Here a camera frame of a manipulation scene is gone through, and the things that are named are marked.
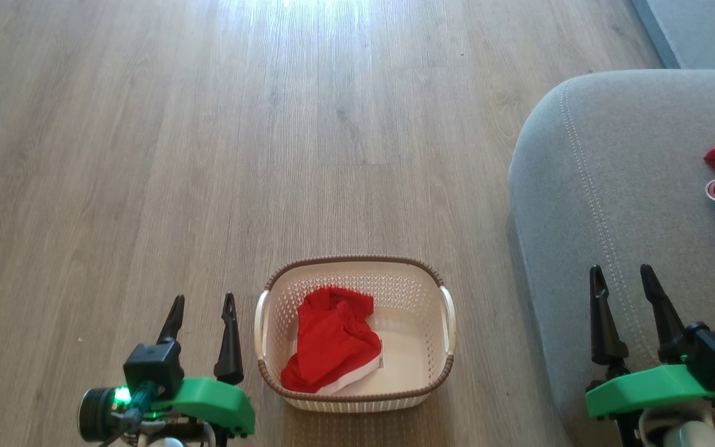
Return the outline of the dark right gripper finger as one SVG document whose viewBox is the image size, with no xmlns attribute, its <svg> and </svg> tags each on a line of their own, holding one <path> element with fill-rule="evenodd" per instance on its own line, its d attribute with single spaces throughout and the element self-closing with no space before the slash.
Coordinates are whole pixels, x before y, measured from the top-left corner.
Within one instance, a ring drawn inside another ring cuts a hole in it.
<svg viewBox="0 0 715 447">
<path fill-rule="evenodd" d="M 612 310 L 608 305 L 608 285 L 601 266 L 590 267 L 590 343 L 591 359 L 597 365 L 623 368 L 628 348 L 619 339 Z"/>
<path fill-rule="evenodd" d="M 684 363 L 683 335 L 686 326 L 678 316 L 672 300 L 664 291 L 652 266 L 642 264 L 639 267 L 639 275 L 641 275 L 645 299 L 652 306 L 659 341 L 657 350 L 659 361 L 665 364 Z"/>
</svg>

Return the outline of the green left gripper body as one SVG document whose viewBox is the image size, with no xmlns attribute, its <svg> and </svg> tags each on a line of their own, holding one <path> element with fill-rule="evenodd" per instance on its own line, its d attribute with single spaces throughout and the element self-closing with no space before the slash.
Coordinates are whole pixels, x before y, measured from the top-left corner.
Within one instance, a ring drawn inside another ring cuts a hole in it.
<svg viewBox="0 0 715 447">
<path fill-rule="evenodd" d="M 233 436 L 251 436 L 255 431 L 256 412 L 244 390 L 213 378 L 184 378 L 176 395 L 153 402 L 151 412 L 196 418 Z"/>
</svg>

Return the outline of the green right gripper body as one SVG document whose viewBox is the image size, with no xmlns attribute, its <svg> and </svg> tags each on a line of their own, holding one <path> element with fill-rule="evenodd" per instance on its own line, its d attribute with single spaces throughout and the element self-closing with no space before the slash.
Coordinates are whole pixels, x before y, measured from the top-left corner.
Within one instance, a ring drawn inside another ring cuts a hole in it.
<svg viewBox="0 0 715 447">
<path fill-rule="evenodd" d="M 590 418 L 616 418 L 646 409 L 715 399 L 715 385 L 704 387 L 684 364 L 630 372 L 623 363 L 612 363 L 606 367 L 605 378 L 585 394 Z"/>
</svg>

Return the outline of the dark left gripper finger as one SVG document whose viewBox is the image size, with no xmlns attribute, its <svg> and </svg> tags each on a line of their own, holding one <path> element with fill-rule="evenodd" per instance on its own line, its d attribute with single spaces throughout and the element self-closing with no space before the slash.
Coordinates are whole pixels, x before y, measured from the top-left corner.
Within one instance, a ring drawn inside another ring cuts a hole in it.
<svg viewBox="0 0 715 447">
<path fill-rule="evenodd" d="M 184 319 L 185 302 L 184 294 L 175 297 L 160 334 L 157 337 L 157 343 L 166 343 L 170 339 L 177 340 L 179 331 L 181 331 L 182 320 Z"/>
<path fill-rule="evenodd" d="M 214 375 L 218 381 L 235 386 L 241 384 L 244 380 L 244 368 L 242 365 L 235 295 L 232 292 L 227 292 L 226 294 L 221 318 L 224 323 L 224 331 L 218 359 L 214 367 Z"/>
</svg>

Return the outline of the red garment with white hem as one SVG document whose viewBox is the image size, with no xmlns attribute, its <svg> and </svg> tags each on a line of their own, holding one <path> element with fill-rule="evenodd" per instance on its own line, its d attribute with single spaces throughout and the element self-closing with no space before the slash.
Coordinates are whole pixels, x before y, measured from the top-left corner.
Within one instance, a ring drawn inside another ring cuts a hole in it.
<svg viewBox="0 0 715 447">
<path fill-rule="evenodd" d="M 341 287 L 310 292 L 297 309 L 296 352 L 281 371 L 282 387 L 335 394 L 378 369 L 380 337 L 368 318 L 374 297 Z"/>
</svg>

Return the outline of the grey sofa seat section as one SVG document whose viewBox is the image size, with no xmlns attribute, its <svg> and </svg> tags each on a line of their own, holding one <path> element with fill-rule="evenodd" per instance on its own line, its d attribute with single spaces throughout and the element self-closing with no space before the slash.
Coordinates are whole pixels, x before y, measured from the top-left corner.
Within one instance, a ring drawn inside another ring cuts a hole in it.
<svg viewBox="0 0 715 447">
<path fill-rule="evenodd" d="M 715 0 L 631 0 L 668 69 L 715 69 Z"/>
</svg>

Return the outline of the cream woven plastic laundry basket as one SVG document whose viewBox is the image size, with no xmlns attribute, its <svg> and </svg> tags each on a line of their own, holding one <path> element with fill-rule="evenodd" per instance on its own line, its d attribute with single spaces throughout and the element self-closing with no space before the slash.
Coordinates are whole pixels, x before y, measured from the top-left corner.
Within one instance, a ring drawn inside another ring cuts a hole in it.
<svg viewBox="0 0 715 447">
<path fill-rule="evenodd" d="M 281 371 L 297 345 L 297 309 L 309 292 L 335 286 L 374 298 L 367 322 L 382 343 L 377 370 L 330 395 L 290 391 Z M 327 256 L 278 269 L 258 298 L 253 337 L 262 379 L 296 409 L 378 413 L 419 405 L 451 373 L 457 341 L 454 302 L 441 276 L 414 258 Z"/>
</svg>

